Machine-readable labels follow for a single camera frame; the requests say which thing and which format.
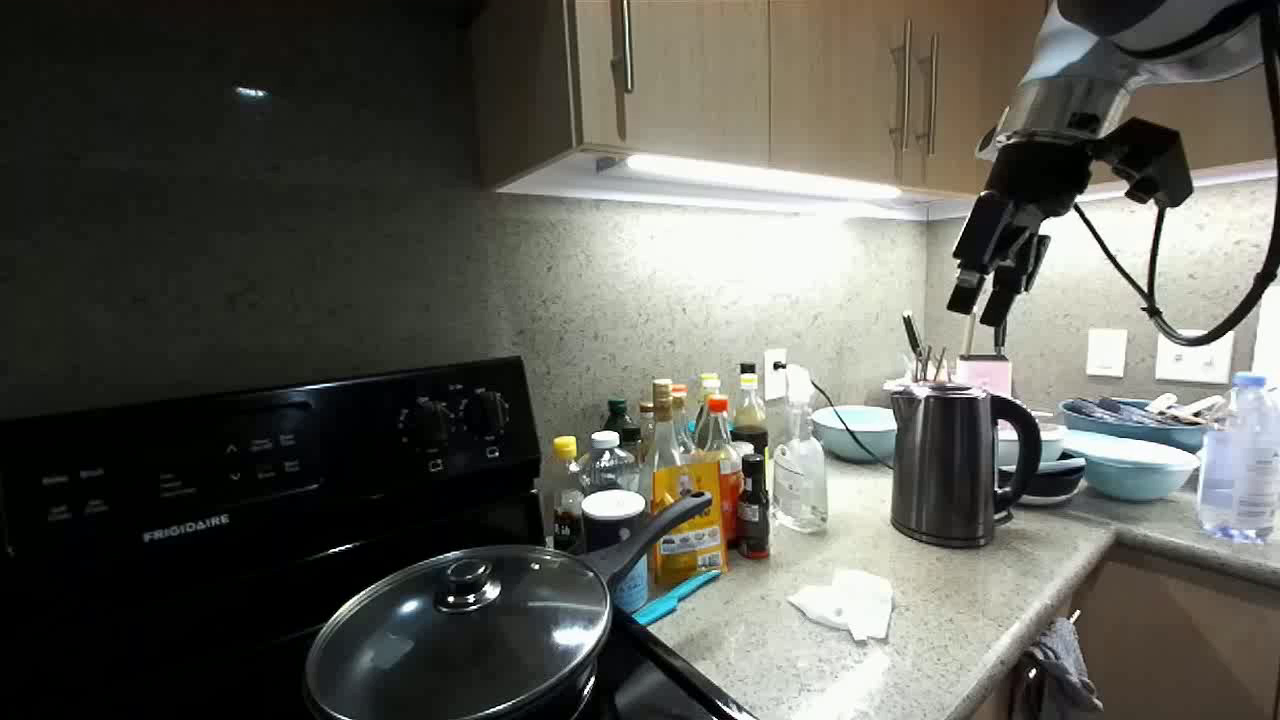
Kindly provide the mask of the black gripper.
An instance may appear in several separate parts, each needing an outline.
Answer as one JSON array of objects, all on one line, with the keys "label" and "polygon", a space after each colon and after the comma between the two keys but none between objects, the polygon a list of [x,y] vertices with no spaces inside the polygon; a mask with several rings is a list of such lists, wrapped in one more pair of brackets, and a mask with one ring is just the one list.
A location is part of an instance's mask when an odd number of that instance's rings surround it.
[{"label": "black gripper", "polygon": [[[1012,247],[1036,234],[1049,216],[1063,216],[1068,205],[1087,189],[1087,149],[1083,144],[1003,144],[974,197],[966,226],[950,247],[956,284],[946,292],[946,312],[970,318],[990,268],[1012,258]],[[1022,292],[1022,274],[1001,268],[978,326],[990,327],[990,352],[1008,345],[1008,318]]]}]

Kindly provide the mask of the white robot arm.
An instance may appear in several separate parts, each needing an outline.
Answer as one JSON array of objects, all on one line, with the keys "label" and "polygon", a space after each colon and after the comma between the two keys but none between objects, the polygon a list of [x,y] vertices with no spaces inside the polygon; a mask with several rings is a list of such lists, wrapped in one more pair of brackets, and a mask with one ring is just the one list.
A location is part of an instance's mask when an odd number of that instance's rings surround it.
[{"label": "white robot arm", "polygon": [[1189,87],[1262,74],[1276,92],[1276,0],[1049,0],[1028,74],[974,144],[986,181],[950,244],[946,308],[1001,327],[1032,290],[1045,220],[1079,214],[1096,163],[1157,214],[1192,197],[1175,127],[1128,116],[1143,87]]}]

